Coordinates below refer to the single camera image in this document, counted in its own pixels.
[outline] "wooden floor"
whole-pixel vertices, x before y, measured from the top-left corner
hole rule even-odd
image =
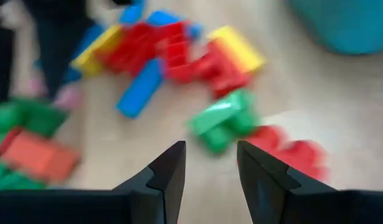
[[[119,10],[109,11],[97,2],[90,6],[91,15],[114,21]],[[203,24],[205,32],[226,24],[239,30],[269,62],[252,88],[264,122],[283,126],[291,139],[322,144],[329,152],[328,183],[333,187],[383,189],[383,54],[345,57],[327,52],[306,33],[284,0],[150,0],[148,13],[161,8]],[[31,31],[22,29],[16,67],[19,93],[32,73],[31,40]],[[197,44],[196,55],[205,42]],[[83,106],[59,136],[84,153],[69,185],[110,189],[177,140],[186,140],[179,222],[251,223],[235,147],[212,157],[185,127],[212,103],[208,89],[200,83],[166,82],[141,116],[131,121],[114,110],[129,83],[126,77],[104,75],[83,83]]]

